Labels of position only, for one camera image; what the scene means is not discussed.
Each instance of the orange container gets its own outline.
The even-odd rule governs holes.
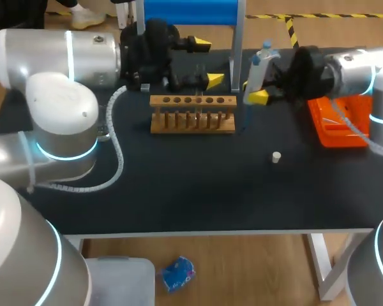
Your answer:
[[[372,97],[350,96],[336,99],[336,103],[355,127],[369,137],[369,114],[372,112]],[[329,148],[367,146],[366,142],[359,135],[353,133],[333,110],[329,98],[310,100],[308,106],[323,146]]]

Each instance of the black tabletop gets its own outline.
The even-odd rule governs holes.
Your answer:
[[[253,52],[244,51],[241,80]],[[226,70],[228,55],[178,53],[174,66],[180,75],[198,63],[219,72]],[[282,55],[284,66],[292,51]],[[101,104],[111,94],[96,92]],[[226,95],[227,86],[212,94]],[[240,130],[241,95],[238,103]],[[146,93],[118,99],[114,125],[124,172],[113,186],[90,194],[20,192],[70,235],[372,228],[383,219],[383,157],[367,149],[323,148],[307,107],[286,102],[255,107],[249,126],[235,135],[151,135],[151,113]],[[9,92],[0,111],[0,133],[30,128],[23,97]],[[274,151],[282,153],[278,164],[270,163]],[[116,166],[111,142],[100,143],[95,169],[75,186],[98,185],[113,176]]]

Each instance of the test tube rack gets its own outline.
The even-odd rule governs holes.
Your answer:
[[[236,131],[235,96],[152,95],[150,106],[154,108],[152,134],[232,134]],[[183,111],[165,110],[173,108]]]

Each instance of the white cable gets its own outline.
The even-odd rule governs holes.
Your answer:
[[[352,130],[353,133],[359,135],[368,145],[369,147],[376,152],[380,152],[383,155],[383,146],[375,143],[368,137],[366,137],[360,130],[353,125],[353,123],[345,116],[345,114],[340,110],[339,106],[336,104],[334,99],[331,99],[331,105],[333,110],[339,115],[339,117],[346,123],[346,125]]]
[[[108,105],[107,105],[107,116],[106,116],[107,127],[109,131],[110,139],[112,140],[112,143],[115,147],[116,157],[118,162],[117,170],[114,176],[110,180],[93,187],[71,187],[71,186],[60,185],[60,184],[40,184],[38,185],[38,187],[44,187],[44,188],[55,189],[60,191],[67,191],[69,193],[93,193],[94,191],[99,191],[111,186],[113,183],[115,183],[118,180],[118,178],[121,176],[123,172],[123,153],[122,153],[121,146],[119,145],[119,140],[117,139],[117,136],[115,133],[114,122],[112,120],[112,110],[114,108],[116,100],[124,92],[126,92],[126,86],[120,87],[110,97]]]
[[[21,146],[23,147],[24,155],[26,156],[27,164],[28,164],[28,174],[30,176],[30,184],[27,187],[27,191],[32,193],[34,191],[34,185],[36,184],[36,172],[33,162],[33,155],[30,151],[30,146],[28,145],[26,134],[23,131],[19,131],[19,140],[21,142]]]

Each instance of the sneaker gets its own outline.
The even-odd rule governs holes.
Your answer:
[[[72,13],[72,27],[76,30],[83,30],[87,27],[96,26],[105,21],[105,14],[94,13],[88,9],[74,11]]]

